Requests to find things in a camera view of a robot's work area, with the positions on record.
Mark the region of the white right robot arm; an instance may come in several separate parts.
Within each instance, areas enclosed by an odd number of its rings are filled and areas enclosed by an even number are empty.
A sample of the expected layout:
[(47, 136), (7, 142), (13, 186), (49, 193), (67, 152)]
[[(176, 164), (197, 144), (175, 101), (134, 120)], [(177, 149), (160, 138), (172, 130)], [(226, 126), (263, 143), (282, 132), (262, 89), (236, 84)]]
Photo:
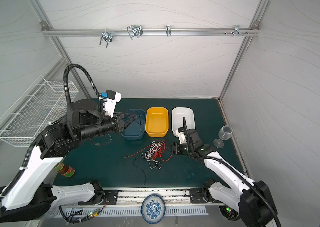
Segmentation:
[(238, 218), (248, 227), (265, 227), (271, 221), (281, 226), (273, 197), (265, 182), (256, 182), (235, 169), (213, 146), (204, 144), (195, 129), (180, 127), (176, 135), (179, 142), (173, 143), (173, 154), (187, 155), (202, 162), (225, 182), (208, 181), (203, 190), (206, 201), (221, 201), (237, 212)]

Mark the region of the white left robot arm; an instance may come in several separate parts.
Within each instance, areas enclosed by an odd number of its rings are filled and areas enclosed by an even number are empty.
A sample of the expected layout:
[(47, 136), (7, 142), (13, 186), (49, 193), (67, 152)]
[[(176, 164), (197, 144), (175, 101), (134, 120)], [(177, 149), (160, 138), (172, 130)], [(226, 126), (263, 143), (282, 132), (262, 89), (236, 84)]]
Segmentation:
[(1, 223), (38, 219), (49, 210), (67, 204), (87, 206), (105, 201), (105, 192), (96, 180), (64, 187), (44, 183), (48, 174), (83, 141), (112, 132), (122, 133), (135, 121), (135, 117), (126, 121), (126, 113), (115, 111), (121, 94), (112, 90), (97, 92), (98, 101), (73, 102), (68, 80), (73, 68), (81, 69), (81, 65), (68, 65), (63, 75), (66, 114), (38, 134), (14, 179), (0, 187)]

